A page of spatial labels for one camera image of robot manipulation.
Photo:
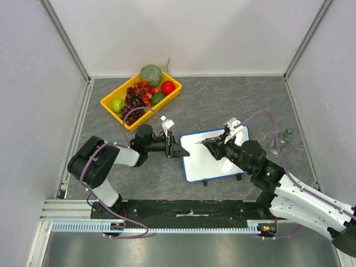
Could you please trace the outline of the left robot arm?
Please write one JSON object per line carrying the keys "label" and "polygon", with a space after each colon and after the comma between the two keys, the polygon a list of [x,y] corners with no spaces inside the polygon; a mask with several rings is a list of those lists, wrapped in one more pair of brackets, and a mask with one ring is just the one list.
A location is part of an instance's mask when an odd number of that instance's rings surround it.
{"label": "left robot arm", "polygon": [[102,202],[103,213],[110,219],[122,213],[121,195],[113,189],[107,176],[114,164],[140,167],[150,152],[163,152],[169,159],[188,157],[190,153],[176,142],[171,131],[162,136],[154,134],[152,126],[141,125],[128,147],[92,136],[76,152],[67,171]]}

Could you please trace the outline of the blue framed whiteboard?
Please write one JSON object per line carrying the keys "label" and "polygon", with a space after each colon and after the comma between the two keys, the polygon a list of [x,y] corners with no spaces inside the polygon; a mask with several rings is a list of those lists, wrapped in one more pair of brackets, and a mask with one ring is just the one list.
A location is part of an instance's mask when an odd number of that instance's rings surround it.
{"label": "blue framed whiteboard", "polygon": [[223,133],[224,129],[218,128],[180,137],[180,145],[190,153],[190,156],[182,159],[187,182],[200,182],[244,173],[226,158],[219,161],[215,160],[203,144],[196,144],[198,141],[216,137]]}

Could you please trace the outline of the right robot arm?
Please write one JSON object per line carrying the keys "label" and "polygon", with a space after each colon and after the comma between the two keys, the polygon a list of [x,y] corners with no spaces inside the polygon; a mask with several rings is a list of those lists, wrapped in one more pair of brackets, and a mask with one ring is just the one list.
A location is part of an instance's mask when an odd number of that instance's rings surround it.
{"label": "right robot arm", "polygon": [[226,134],[202,140],[214,159],[228,159],[250,175],[251,182],[262,190],[255,204],[256,215],[271,215],[312,229],[343,253],[355,257],[355,207],[329,197],[298,180],[266,157],[257,141],[237,145],[226,141]]}

